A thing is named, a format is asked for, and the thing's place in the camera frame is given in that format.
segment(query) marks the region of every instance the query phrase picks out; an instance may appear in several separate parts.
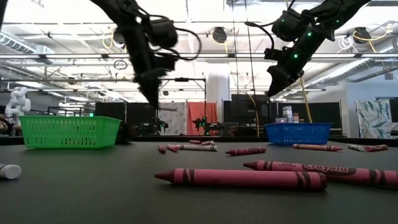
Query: dark gray table surface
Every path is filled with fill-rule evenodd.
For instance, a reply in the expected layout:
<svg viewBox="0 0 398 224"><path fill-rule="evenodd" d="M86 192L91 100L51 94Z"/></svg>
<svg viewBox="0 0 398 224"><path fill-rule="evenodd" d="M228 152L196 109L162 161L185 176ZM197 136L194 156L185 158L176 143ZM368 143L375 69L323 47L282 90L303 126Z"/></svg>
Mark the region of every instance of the dark gray table surface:
<svg viewBox="0 0 398 224"><path fill-rule="evenodd" d="M398 170L398 149L365 153L269 146L265 154L225 150L264 143L219 143L219 152L157 152L157 142L99 151L0 147L0 163L19 164L0 181L1 223L395 223L398 190L329 183L324 192L177 187L154 173L173 168L246 169L259 159Z"/></svg>

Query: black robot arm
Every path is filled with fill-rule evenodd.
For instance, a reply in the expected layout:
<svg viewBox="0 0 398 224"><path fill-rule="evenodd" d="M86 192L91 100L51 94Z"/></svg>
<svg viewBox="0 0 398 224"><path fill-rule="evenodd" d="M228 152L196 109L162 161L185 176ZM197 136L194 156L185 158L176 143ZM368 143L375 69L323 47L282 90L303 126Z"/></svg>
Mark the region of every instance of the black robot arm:
<svg viewBox="0 0 398 224"><path fill-rule="evenodd" d="M160 77L174 70L177 60L195 60L201 50L199 36L186 29L176 28L168 17L150 15L135 0L91 0L100 7L117 25L116 32L121 34L134 67L133 81L139 84L139 90L155 109L159 109ZM5 14L7 0L0 1L0 28ZM189 32L199 41L199 51L193 58L181 57L172 49L178 42L177 30ZM170 54L150 48L149 43Z"/></svg>
<svg viewBox="0 0 398 224"><path fill-rule="evenodd" d="M350 20L370 0L326 0L319 6L298 13L289 8L273 23L272 32L280 39L295 42L282 50L266 49L265 59L276 60L270 66L272 76L268 96L274 96L297 81L303 67L325 39L335 41L335 30Z"/></svg>

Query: white column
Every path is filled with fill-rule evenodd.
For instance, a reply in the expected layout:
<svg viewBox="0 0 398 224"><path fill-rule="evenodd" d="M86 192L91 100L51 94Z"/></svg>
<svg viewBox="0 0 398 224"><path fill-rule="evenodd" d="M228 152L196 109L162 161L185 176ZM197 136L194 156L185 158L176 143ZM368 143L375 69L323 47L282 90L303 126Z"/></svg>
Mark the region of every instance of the white column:
<svg viewBox="0 0 398 224"><path fill-rule="evenodd" d="M209 63L206 79L207 95L209 103L217 104L217 118L223 121L223 101L231 100L229 89L231 69L228 63Z"/></svg>

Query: blue basket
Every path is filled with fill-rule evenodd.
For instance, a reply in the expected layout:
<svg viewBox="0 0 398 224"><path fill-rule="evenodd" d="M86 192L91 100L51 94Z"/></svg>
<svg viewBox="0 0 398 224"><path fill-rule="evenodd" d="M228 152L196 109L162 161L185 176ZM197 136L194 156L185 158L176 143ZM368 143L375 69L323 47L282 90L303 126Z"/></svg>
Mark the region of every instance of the blue basket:
<svg viewBox="0 0 398 224"><path fill-rule="evenodd" d="M281 145L326 144L330 123L266 124L269 142Z"/></svg>

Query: green basket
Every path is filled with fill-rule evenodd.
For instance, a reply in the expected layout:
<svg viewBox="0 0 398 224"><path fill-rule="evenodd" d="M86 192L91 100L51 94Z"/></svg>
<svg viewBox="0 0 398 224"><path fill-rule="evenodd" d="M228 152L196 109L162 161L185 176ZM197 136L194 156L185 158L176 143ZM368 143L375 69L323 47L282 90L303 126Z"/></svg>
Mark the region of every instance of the green basket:
<svg viewBox="0 0 398 224"><path fill-rule="evenodd" d="M113 146L120 120L94 117L20 116L25 146L36 149L99 149Z"/></svg>

